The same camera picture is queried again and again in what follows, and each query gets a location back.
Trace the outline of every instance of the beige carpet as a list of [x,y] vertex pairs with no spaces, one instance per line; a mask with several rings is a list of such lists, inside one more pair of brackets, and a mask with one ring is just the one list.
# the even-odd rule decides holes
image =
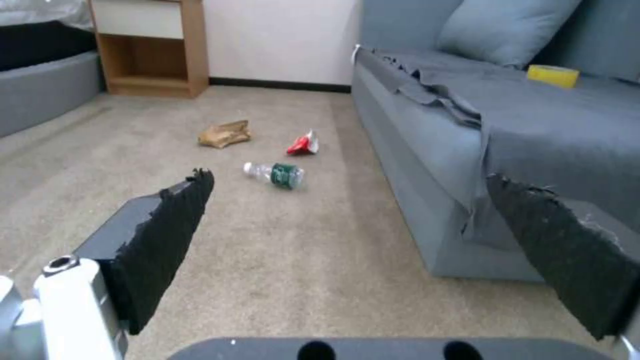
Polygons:
[[[255,139],[199,147],[249,119]],[[288,158],[310,127],[317,156]],[[287,192],[241,172],[295,163]],[[130,197],[216,176],[189,254],[129,359],[215,336],[535,336],[595,343],[541,285],[438,279],[422,266],[350,95],[215,87],[195,101],[102,95],[0,139],[0,272],[23,293]]]

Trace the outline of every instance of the white drawer front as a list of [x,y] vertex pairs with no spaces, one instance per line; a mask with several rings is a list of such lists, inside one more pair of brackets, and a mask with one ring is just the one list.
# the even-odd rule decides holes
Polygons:
[[184,38],[180,3],[153,0],[93,0],[99,33]]

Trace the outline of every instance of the gray sofa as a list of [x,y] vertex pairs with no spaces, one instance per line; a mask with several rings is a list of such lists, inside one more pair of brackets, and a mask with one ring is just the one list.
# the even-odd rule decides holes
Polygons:
[[[496,213],[487,213],[493,217],[490,222],[497,224],[486,231],[489,238],[478,240],[479,231],[465,236],[465,231],[468,233],[473,226],[472,206],[467,204],[474,201],[476,191],[484,186],[478,176],[478,164],[483,161],[486,147],[483,132],[461,126],[443,107],[425,106],[405,96],[406,91],[403,95],[388,85],[394,81],[388,78],[396,76],[389,75],[389,68],[400,53],[409,54],[403,58],[405,63],[428,54],[428,60],[437,66],[460,63],[465,70],[476,65],[482,67],[433,52],[440,29],[460,3],[461,0],[364,0],[361,44],[365,50],[356,57],[354,102],[432,274],[540,281]],[[640,15],[637,1],[585,0],[533,62],[571,67],[599,76],[637,79],[640,44],[634,44],[631,36],[620,37],[623,33],[636,33],[637,23],[613,21],[622,8],[631,11],[629,19]],[[617,41],[619,56],[603,51],[613,39]],[[366,49],[385,51],[372,54]],[[627,90],[622,92],[635,96],[634,89]],[[596,214],[600,225],[623,229],[629,234],[627,238],[636,240],[637,233],[629,232],[608,213],[592,204],[575,203],[574,210],[578,213]],[[628,246],[637,247],[636,242]]]

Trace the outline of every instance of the tape roll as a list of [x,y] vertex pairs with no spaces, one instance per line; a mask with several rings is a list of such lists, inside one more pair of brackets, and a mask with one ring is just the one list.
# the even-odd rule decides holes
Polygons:
[[527,78],[543,83],[560,86],[562,88],[575,87],[580,72],[564,67],[531,65],[527,71]]

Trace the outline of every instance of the screw hole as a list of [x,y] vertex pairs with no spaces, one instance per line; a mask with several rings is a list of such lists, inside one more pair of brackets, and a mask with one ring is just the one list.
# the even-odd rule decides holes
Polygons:
[[327,343],[311,341],[300,348],[298,360],[335,360],[335,352]]
[[68,256],[61,256],[58,259],[51,261],[49,267],[51,268],[61,268],[63,266],[67,266],[71,259]]
[[444,358],[446,360],[483,360],[478,350],[464,341],[452,341],[446,344]]

